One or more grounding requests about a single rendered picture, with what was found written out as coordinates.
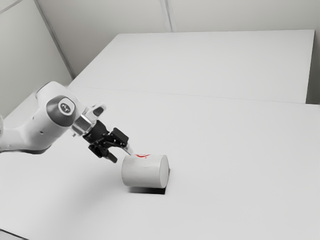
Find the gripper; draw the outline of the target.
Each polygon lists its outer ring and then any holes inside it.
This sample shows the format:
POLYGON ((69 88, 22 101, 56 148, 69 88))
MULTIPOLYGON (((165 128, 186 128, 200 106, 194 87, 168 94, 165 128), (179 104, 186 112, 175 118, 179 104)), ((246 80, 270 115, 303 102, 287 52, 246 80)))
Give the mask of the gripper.
POLYGON ((118 159, 109 151, 111 147, 121 148, 129 155, 133 154, 133 150, 129 145, 129 137, 116 127, 109 132, 100 120, 97 120, 95 126, 82 137, 89 143, 88 148, 98 158, 105 158, 116 163, 118 159))

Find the white mug with red print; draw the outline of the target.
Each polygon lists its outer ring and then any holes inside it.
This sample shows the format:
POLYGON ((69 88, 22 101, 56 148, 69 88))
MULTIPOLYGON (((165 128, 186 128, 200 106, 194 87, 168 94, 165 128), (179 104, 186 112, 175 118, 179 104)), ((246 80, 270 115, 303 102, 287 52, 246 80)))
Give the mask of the white mug with red print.
POLYGON ((121 178, 127 187, 164 189, 168 184, 169 170, 166 155, 133 154, 124 157, 121 178))

